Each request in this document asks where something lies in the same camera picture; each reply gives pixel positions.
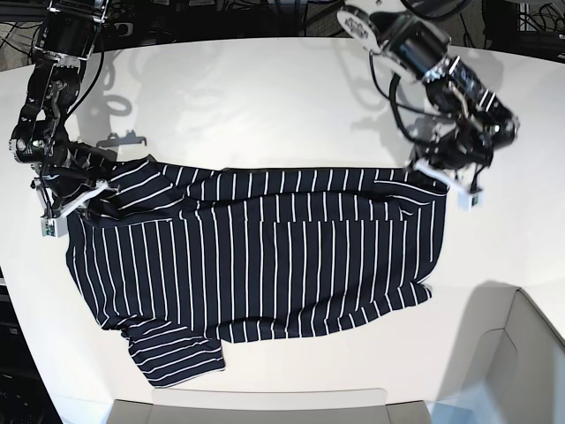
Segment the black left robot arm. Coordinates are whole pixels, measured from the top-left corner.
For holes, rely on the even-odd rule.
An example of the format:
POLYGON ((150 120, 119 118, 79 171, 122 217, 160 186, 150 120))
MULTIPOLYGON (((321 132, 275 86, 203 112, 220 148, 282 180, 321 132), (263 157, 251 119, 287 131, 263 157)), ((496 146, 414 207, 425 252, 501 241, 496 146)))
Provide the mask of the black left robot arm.
POLYGON ((438 27, 465 7, 464 1, 347 1, 336 14, 342 29, 369 54, 370 64, 392 72, 385 95, 395 124, 412 143, 412 161, 437 170, 491 165, 499 148, 516 139, 519 120, 459 57, 448 52, 450 36, 438 27), (453 127, 425 140, 409 133, 397 99, 402 80, 426 91, 432 117, 453 127))

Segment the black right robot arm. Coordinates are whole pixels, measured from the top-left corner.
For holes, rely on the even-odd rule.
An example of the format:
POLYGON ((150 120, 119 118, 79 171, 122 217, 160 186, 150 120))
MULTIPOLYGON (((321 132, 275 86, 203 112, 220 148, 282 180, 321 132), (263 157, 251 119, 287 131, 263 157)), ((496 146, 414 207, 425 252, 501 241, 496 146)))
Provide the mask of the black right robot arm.
POLYGON ((34 70, 11 133, 15 160, 32 166, 48 217, 95 188, 116 156, 69 139, 65 123, 85 100, 81 84, 94 47, 102 46, 106 1, 51 1, 33 43, 34 70))

